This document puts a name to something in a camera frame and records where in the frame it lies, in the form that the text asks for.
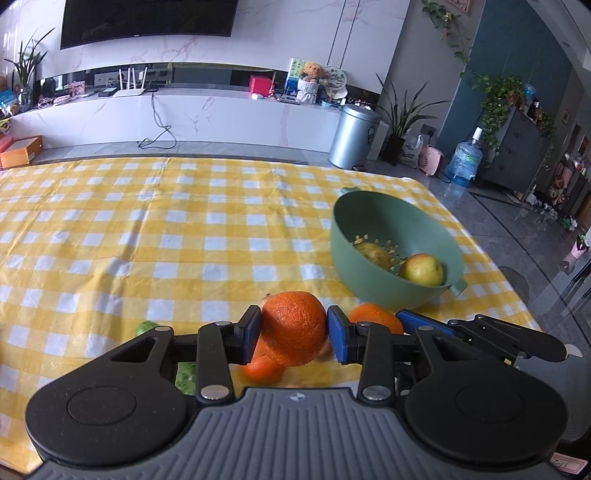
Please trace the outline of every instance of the television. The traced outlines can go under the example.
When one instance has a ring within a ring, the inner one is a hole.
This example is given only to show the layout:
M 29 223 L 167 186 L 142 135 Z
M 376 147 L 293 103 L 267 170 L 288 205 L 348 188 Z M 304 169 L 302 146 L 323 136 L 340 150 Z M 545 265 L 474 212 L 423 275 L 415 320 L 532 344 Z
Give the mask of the television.
M 229 37 L 238 0 L 66 0 L 61 47 L 144 35 Z

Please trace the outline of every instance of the teddy bear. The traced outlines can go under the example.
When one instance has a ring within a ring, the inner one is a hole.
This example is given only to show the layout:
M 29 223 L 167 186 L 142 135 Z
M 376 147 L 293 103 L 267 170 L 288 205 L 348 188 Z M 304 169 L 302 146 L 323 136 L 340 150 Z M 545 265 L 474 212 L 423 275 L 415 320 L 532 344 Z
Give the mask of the teddy bear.
M 316 103 L 319 81 L 322 82 L 324 68 L 318 63 L 308 61 L 299 71 L 300 78 L 297 82 L 298 92 L 295 96 L 300 103 Z
M 323 74 L 324 68 L 319 63 L 313 61 L 307 61 L 304 68 L 300 70 L 300 78 L 305 79 L 307 82 L 320 80 Z

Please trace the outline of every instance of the white marble wall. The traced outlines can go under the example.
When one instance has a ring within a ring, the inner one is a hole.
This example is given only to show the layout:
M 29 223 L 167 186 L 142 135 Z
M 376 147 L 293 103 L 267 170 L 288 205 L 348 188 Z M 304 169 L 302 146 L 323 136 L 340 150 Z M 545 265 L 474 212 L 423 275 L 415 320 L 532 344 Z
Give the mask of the white marble wall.
M 330 151 L 340 112 L 313 105 L 252 100 L 246 92 L 168 89 L 154 96 L 179 141 L 226 142 Z M 44 148 L 154 139 L 162 132 L 150 95 L 99 98 L 33 110 L 11 121 L 14 138 L 43 136 Z M 167 134 L 161 140 L 171 140 Z
M 65 0 L 16 0 L 0 16 L 2 58 L 21 40 L 40 38 L 49 53 L 42 77 L 127 63 L 195 61 L 287 70 L 292 57 L 339 66 L 350 83 L 379 92 L 409 0 L 239 0 L 231 37 L 162 35 L 60 50 Z M 1 71 L 12 69 L 5 61 Z

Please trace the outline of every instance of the ceiling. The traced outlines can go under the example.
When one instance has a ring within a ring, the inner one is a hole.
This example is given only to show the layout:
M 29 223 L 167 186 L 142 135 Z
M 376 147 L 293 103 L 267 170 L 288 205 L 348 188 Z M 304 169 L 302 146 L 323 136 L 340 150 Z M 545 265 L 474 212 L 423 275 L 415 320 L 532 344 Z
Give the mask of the ceiling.
M 587 96 L 591 98 L 591 2 L 589 0 L 527 1 L 562 46 L 583 82 Z

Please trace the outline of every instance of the green bowl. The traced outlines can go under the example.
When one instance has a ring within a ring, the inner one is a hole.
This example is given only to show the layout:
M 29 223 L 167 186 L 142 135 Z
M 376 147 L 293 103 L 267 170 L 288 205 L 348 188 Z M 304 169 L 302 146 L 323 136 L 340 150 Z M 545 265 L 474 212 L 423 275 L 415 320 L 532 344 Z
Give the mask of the green bowl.
M 390 195 L 361 190 L 341 196 L 333 208 L 330 251 L 345 286 L 362 301 L 386 310 L 413 309 L 446 290 L 459 295 L 464 260 L 453 237 L 436 220 L 415 206 Z M 385 271 L 367 260 L 351 244 L 356 236 L 381 244 L 390 240 L 403 258 L 418 253 L 436 257 L 444 268 L 440 287 L 423 287 Z

